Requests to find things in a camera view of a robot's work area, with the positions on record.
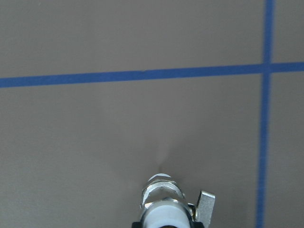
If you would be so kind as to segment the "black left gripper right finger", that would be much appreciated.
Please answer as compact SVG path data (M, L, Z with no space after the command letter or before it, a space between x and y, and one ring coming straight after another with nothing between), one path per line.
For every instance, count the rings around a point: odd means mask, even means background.
M203 225L202 222L193 221L192 225L191 225L191 228L204 228L204 225Z

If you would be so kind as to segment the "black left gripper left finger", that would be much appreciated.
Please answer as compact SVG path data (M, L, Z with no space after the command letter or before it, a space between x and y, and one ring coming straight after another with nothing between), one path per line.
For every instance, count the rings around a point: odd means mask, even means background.
M132 223L132 228L142 228L142 227L143 227L143 224L140 221Z

